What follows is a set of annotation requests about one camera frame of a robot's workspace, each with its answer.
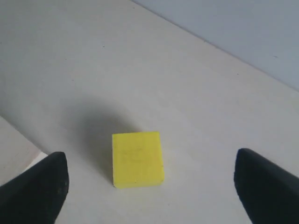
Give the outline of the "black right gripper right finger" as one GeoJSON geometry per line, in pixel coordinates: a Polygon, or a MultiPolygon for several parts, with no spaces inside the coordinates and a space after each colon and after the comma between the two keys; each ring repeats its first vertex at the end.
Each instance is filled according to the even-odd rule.
{"type": "Polygon", "coordinates": [[[299,222],[299,179],[248,148],[238,150],[234,184],[254,224],[299,222]]]}

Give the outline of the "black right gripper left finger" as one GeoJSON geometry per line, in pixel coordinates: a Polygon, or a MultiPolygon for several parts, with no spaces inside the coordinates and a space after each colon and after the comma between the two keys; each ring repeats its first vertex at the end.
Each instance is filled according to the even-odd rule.
{"type": "Polygon", "coordinates": [[[69,190],[66,155],[54,152],[0,188],[2,224],[53,224],[69,190]]]}

